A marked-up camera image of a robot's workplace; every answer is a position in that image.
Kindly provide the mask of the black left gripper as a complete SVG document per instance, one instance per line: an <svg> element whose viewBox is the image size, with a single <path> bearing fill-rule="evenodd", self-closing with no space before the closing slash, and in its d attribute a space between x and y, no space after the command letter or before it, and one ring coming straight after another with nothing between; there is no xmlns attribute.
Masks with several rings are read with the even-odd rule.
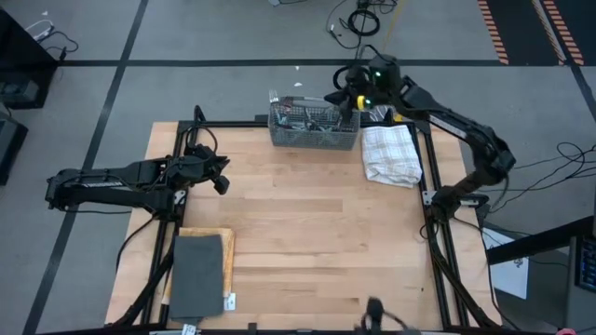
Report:
<svg viewBox="0 0 596 335"><path fill-rule="evenodd" d="M183 181L189 184L215 181L217 174L221 174L224 166L230 163L227 157L215 159L215 152L209 146L186 147L183 153Z"/></svg>

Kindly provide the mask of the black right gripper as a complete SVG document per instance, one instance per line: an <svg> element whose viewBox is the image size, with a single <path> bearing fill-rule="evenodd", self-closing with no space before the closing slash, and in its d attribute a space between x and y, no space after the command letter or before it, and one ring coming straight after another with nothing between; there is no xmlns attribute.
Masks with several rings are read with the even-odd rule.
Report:
<svg viewBox="0 0 596 335"><path fill-rule="evenodd" d="M353 107L350 104L342 104L344 101L355 101L359 96L366 99L373 96L373 83L370 79L370 71L362 66L351 66L345 72L344 91L335 91L324 96L324 100L339 107L341 124L349 125L353 116Z"/></svg>

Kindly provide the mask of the grey plastic silverware basket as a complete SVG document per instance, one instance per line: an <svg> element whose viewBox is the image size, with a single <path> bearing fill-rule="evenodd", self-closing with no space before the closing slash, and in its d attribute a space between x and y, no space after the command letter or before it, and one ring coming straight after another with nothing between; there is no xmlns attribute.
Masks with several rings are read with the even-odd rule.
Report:
<svg viewBox="0 0 596 335"><path fill-rule="evenodd" d="M269 105L267 126L270 139L275 146L351 151L360 129L360 115L353 111L351 123L341 124L339 106L322 98L292 97L280 98L280 105ZM291 128L278 127L276 111L282 107L291 107L289 115ZM329 118L338 129L334 132L307 131L304 127L306 118Z"/></svg>

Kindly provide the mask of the white checked dish towel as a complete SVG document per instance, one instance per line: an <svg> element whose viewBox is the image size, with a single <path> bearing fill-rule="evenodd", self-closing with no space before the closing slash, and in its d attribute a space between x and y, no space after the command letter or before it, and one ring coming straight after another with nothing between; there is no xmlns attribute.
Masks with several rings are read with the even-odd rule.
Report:
<svg viewBox="0 0 596 335"><path fill-rule="evenodd" d="M361 145L368 181L413 188L421 180L419 156L406 126L366 127Z"/></svg>

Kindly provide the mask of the tan wooden board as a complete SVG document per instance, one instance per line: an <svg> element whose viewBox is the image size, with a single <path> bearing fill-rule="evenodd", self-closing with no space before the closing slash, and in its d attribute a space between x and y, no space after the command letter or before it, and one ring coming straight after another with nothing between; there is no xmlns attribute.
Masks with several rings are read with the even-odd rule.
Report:
<svg viewBox="0 0 596 335"><path fill-rule="evenodd" d="M229 228L183 227L179 230L179 235L191 237L218 235L221 238L223 246L223 298L226 302L232 295L235 233Z"/></svg>

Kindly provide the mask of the dark grey mat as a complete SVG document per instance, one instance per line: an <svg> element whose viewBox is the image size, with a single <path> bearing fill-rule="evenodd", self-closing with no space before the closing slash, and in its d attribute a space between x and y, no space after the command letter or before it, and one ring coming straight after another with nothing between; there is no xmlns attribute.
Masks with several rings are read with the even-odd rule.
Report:
<svg viewBox="0 0 596 335"><path fill-rule="evenodd" d="M223 265L218 235L176 237L169 304L173 321L197 321L223 313Z"/></svg>

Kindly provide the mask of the black box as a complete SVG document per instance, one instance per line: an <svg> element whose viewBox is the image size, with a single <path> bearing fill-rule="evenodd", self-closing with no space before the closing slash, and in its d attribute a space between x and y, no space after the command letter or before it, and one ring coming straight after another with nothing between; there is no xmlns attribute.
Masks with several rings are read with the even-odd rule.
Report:
<svg viewBox="0 0 596 335"><path fill-rule="evenodd" d="M28 133L28 128L12 118L0 117L0 186L5 186L10 170Z"/></svg>

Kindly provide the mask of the black cabinet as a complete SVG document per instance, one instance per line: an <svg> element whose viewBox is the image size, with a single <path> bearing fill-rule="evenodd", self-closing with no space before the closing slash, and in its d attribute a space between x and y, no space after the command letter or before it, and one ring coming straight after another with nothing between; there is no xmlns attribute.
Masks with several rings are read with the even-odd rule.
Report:
<svg viewBox="0 0 596 335"><path fill-rule="evenodd" d="M0 102L9 109L44 106L58 62L0 7Z"/></svg>

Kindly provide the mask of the black bar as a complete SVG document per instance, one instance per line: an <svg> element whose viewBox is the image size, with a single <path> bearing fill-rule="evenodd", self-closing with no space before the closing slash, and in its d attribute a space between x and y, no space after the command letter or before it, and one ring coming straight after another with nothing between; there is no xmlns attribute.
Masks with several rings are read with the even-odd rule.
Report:
<svg viewBox="0 0 596 335"><path fill-rule="evenodd" d="M487 250L490 265L530 257L557 248L569 247L574 238L596 237L596 218L588 216L563 226L531 234Z"/></svg>

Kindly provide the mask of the white paper sheet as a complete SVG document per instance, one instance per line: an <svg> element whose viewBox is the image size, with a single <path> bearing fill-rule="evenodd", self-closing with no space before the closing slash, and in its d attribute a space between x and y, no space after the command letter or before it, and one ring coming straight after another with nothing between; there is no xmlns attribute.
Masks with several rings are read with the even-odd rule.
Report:
<svg viewBox="0 0 596 335"><path fill-rule="evenodd" d="M513 238L497 231L483 228L482 237L488 249L513 241ZM490 266L493 287L497 290L526 300L528 290L529 259L521 258Z"/></svg>

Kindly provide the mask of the tablet screen on stand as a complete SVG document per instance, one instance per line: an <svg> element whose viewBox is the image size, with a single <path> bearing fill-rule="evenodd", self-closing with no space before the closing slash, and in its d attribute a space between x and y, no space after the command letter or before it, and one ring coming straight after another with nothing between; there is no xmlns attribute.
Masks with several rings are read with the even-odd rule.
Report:
<svg viewBox="0 0 596 335"><path fill-rule="evenodd" d="M569 266L564 325L578 335L596 335L596 240L573 237Z"/></svg>

